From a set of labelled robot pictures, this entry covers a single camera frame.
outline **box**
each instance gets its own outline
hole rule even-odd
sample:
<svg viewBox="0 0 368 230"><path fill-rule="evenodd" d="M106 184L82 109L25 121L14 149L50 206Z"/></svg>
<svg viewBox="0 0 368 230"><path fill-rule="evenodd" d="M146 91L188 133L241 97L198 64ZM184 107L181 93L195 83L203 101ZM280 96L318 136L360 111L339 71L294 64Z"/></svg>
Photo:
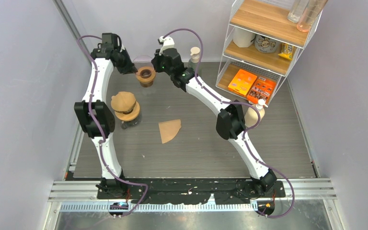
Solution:
<svg viewBox="0 0 368 230"><path fill-rule="evenodd" d="M240 69L229 83L228 90L246 97L256 79L256 75Z"/></svg>
<svg viewBox="0 0 368 230"><path fill-rule="evenodd" d="M250 89L247 99L253 104L257 104L259 99L264 99L268 103L275 87L275 81L259 76Z"/></svg>

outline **wooden table surface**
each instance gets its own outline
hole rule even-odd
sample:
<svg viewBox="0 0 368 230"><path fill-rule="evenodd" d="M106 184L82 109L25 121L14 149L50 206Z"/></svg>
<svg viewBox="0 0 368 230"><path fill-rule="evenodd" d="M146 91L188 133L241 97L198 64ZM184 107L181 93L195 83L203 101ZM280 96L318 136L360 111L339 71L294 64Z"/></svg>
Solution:
<svg viewBox="0 0 368 230"><path fill-rule="evenodd" d="M203 63L202 78L223 96L243 99L215 87L219 63ZM153 86L143 88L134 75L111 76L107 93L134 93L140 103L142 123L114 131L116 155L126 177L250 177L235 148L216 132L216 117L198 99L173 86L166 74L157 74ZM181 119L177 136L162 144L159 122ZM288 85L283 84L261 124L249 131L263 160L286 176L313 177ZM97 152L84 136L74 177L100 177Z"/></svg>

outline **brown paper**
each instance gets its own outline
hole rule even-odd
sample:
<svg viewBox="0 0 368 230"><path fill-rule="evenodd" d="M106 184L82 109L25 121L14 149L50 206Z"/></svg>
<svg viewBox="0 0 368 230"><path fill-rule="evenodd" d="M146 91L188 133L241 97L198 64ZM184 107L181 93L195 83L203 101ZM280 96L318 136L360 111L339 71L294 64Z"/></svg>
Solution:
<svg viewBox="0 0 368 230"><path fill-rule="evenodd" d="M171 141L181 128L181 120L159 122L159 130L161 136L161 143Z"/></svg>

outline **beige lotion bottle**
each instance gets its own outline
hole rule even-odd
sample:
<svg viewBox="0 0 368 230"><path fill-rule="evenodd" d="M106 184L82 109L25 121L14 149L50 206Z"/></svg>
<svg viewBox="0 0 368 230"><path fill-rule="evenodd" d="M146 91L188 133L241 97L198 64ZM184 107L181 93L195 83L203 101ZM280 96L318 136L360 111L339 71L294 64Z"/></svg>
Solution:
<svg viewBox="0 0 368 230"><path fill-rule="evenodd" d="M263 119L263 117L265 116L265 107L268 107L266 105L266 101L263 99L259 99L257 101L257 104L252 105L254 106L260 113L260 120ZM245 114L245 125L246 127L251 127L254 126L257 123L258 117L257 117L257 113L254 109L252 108L248 108L248 110L246 111Z"/></svg>

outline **white wall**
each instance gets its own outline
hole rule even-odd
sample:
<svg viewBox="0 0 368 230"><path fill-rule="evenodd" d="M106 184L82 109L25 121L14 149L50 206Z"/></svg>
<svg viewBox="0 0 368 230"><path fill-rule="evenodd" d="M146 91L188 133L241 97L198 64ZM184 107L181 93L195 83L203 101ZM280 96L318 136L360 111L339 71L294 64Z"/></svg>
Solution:
<svg viewBox="0 0 368 230"><path fill-rule="evenodd" d="M289 79L347 229L368 229L368 1L329 1Z"/></svg>
<svg viewBox="0 0 368 230"><path fill-rule="evenodd" d="M52 1L0 0L0 229L41 225L89 69Z"/></svg>
<svg viewBox="0 0 368 230"><path fill-rule="evenodd" d="M234 0L63 0L79 32L118 34L132 59L154 56L157 39L177 28L196 31L204 43L204 61L220 61L231 5ZM172 35L181 57L199 46L189 32ZM97 41L87 43L88 49Z"/></svg>

